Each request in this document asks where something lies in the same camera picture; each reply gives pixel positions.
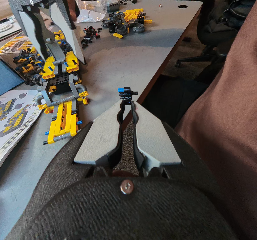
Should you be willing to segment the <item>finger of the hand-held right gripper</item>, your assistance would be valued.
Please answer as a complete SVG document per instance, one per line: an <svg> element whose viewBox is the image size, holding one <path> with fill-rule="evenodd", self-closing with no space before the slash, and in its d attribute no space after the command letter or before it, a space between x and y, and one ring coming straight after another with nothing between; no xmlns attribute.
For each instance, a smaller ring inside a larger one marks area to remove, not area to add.
<svg viewBox="0 0 257 240"><path fill-rule="evenodd" d="M52 53L55 51L55 35L47 29L40 10L26 10L18 13L23 23L24 32L43 60L46 61L49 57L48 50L55 59L55 53Z"/></svg>
<svg viewBox="0 0 257 240"><path fill-rule="evenodd" d="M39 7L39 10L49 16L53 23L62 31L75 56L85 65L86 61L83 55L79 32L71 19L68 4L52 3L49 8Z"/></svg>

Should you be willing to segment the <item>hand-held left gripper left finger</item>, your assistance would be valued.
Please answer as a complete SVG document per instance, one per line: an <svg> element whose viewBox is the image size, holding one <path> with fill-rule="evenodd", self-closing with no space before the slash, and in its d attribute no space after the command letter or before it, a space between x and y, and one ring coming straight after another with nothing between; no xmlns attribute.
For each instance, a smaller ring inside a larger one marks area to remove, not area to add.
<svg viewBox="0 0 257 240"><path fill-rule="evenodd" d="M75 158L79 165L113 169L121 160L124 101L119 100L92 123Z"/></svg>

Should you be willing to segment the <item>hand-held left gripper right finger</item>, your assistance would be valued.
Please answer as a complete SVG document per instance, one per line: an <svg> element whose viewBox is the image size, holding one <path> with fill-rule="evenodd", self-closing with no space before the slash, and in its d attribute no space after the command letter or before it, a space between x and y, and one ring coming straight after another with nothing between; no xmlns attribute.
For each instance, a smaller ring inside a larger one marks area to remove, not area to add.
<svg viewBox="0 0 257 240"><path fill-rule="evenodd" d="M181 159L160 119L136 101L133 115L133 148L136 167L147 177L152 168L180 165Z"/></svg>

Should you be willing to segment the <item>yellow black brick vehicle model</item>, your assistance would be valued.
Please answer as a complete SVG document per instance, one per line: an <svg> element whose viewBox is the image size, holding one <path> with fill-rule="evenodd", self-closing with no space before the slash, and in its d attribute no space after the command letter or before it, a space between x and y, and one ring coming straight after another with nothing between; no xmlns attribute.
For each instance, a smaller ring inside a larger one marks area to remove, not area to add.
<svg viewBox="0 0 257 240"><path fill-rule="evenodd" d="M88 90L79 75L79 59L66 42L63 33L54 32L55 42L48 42L46 59L40 75L35 102L39 110L52 114L48 137L44 145L73 137L79 132L78 103L88 104Z"/></svg>

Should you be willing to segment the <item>black connector with blue pin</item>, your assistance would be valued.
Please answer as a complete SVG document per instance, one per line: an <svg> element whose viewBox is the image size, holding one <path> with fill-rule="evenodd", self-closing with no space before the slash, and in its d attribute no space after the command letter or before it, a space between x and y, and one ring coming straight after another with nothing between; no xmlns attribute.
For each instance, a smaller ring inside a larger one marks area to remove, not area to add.
<svg viewBox="0 0 257 240"><path fill-rule="evenodd" d="M118 88L117 91L119 92L120 99L124 100L126 105L131 105L132 96L138 95L138 92L132 91L130 87Z"/></svg>

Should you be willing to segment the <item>grey desk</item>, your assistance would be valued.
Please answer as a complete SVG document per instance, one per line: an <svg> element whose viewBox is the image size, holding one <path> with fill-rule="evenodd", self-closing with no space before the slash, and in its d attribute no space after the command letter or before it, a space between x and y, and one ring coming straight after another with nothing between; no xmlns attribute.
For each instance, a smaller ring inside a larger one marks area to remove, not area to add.
<svg viewBox="0 0 257 240"><path fill-rule="evenodd" d="M145 89L147 95L154 83L151 80L162 73L201 6L200 1L138 0L121 8L143 8L152 23L146 24L144 33L130 31L122 39L103 29L100 39L84 50L87 65L81 66L81 73L90 103L79 106L82 127L120 99L118 88L138 91L135 100ZM42 112L1 166L1 239L23 213L49 162L69 140L43 145L51 118L51 114Z"/></svg>

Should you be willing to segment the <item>pile of black red pins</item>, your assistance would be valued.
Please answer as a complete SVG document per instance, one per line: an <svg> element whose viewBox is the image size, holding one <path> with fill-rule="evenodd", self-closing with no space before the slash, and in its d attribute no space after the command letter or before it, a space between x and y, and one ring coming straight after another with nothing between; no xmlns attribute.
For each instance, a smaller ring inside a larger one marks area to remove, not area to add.
<svg viewBox="0 0 257 240"><path fill-rule="evenodd" d="M85 35L81 40L82 49L88 47L88 44L92 43L93 39L99 39L101 31L102 28L95 29L93 26L85 27L83 30Z"/></svg>

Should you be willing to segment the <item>yellow printed leaflet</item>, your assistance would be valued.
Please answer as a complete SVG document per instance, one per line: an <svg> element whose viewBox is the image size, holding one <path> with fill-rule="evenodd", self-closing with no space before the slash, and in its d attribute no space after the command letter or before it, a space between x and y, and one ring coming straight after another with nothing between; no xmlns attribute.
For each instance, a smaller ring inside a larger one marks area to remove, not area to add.
<svg viewBox="0 0 257 240"><path fill-rule="evenodd" d="M16 36L0 48L0 54L15 54L33 47L27 36Z"/></svg>

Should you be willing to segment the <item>small white label bag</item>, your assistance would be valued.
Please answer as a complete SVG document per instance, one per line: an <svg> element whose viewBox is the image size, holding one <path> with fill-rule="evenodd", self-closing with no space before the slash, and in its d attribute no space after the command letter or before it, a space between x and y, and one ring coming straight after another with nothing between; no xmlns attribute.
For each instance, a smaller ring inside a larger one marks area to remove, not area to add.
<svg viewBox="0 0 257 240"><path fill-rule="evenodd" d="M107 13L107 0L75 1L80 11L76 23L99 22L103 20Z"/></svg>

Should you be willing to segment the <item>pile of blue grey brick parts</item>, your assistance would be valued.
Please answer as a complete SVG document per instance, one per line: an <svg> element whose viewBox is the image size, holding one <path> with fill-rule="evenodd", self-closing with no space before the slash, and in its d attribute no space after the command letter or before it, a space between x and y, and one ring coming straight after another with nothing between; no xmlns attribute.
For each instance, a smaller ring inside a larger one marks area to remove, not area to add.
<svg viewBox="0 0 257 240"><path fill-rule="evenodd" d="M50 82L50 92L56 91L57 84L64 84L68 76L77 67L68 67L70 62L65 60L56 61L54 56L47 50L49 57L44 61L35 47L23 49L13 62L17 65L15 70L19 72L27 85L42 86L44 82Z"/></svg>

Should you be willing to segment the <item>grey motor block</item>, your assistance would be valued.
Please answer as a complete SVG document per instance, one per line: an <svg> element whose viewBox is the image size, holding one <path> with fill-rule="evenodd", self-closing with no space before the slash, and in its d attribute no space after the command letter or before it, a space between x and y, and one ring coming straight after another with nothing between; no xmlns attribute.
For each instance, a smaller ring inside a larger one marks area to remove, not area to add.
<svg viewBox="0 0 257 240"><path fill-rule="evenodd" d="M107 0L107 12L112 13L120 10L120 0Z"/></svg>

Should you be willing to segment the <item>blue cardboard kit box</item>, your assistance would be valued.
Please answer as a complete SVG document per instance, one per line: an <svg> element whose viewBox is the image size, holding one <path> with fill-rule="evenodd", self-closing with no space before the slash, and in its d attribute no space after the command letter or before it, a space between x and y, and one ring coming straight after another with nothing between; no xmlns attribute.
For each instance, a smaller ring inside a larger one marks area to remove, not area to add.
<svg viewBox="0 0 257 240"><path fill-rule="evenodd" d="M23 82L24 79L0 59L0 95L5 94Z"/></svg>

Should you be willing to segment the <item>person's brown sweater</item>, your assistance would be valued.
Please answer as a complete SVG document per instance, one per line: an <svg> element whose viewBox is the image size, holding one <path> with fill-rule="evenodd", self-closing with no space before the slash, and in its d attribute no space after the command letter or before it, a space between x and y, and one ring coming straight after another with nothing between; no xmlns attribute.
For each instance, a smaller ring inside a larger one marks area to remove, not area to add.
<svg viewBox="0 0 257 240"><path fill-rule="evenodd" d="M235 231L257 239L257 4L225 64L189 107L175 131L215 176Z"/></svg>

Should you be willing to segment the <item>open instruction booklet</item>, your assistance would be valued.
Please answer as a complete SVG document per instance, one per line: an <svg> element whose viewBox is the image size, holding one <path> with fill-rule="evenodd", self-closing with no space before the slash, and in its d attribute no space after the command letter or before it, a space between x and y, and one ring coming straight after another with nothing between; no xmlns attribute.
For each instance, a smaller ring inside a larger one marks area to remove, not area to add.
<svg viewBox="0 0 257 240"><path fill-rule="evenodd" d="M9 90L0 97L0 166L39 117L37 90Z"/></svg>

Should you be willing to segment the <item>black office chair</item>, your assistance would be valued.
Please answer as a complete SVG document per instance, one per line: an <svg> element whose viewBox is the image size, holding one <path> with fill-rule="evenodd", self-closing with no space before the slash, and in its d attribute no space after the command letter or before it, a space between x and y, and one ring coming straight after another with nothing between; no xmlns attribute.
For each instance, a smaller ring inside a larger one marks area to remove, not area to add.
<svg viewBox="0 0 257 240"><path fill-rule="evenodd" d="M197 24L197 37L205 45L200 56L178 59L175 67L183 62L213 61L214 48L221 42L234 38L242 23L231 11L226 11L234 0L203 0Z"/></svg>

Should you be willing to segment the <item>black backpack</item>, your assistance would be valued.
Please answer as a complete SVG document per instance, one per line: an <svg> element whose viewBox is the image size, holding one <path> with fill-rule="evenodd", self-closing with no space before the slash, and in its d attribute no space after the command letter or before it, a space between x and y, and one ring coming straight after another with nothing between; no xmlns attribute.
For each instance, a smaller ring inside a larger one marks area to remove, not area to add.
<svg viewBox="0 0 257 240"><path fill-rule="evenodd" d="M208 16L209 33L239 31L256 0L225 0L213 8Z"/></svg>

